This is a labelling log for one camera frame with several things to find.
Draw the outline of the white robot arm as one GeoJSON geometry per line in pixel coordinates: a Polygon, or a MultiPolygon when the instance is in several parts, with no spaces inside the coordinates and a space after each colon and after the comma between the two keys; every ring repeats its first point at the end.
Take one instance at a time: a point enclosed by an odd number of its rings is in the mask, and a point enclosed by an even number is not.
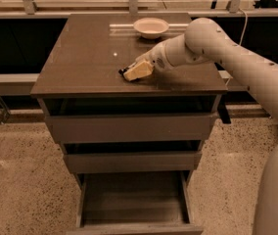
{"type": "MultiPolygon", "coordinates": [[[[220,64],[278,120],[278,64],[235,43],[215,21],[198,18],[183,34],[167,39],[119,73],[128,80],[154,70],[174,69],[210,60],[220,64]]],[[[278,235],[278,145],[264,167],[255,206],[253,235],[278,235]]]]}

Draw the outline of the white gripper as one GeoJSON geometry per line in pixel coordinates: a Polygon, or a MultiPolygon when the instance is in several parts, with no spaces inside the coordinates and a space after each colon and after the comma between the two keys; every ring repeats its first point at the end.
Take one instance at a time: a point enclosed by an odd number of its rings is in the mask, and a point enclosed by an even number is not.
{"type": "Polygon", "coordinates": [[[173,65],[166,57],[164,42],[157,44],[148,52],[137,57],[135,62],[136,65],[123,75],[127,81],[133,81],[151,75],[154,67],[158,70],[169,70],[173,68],[173,65]]]}

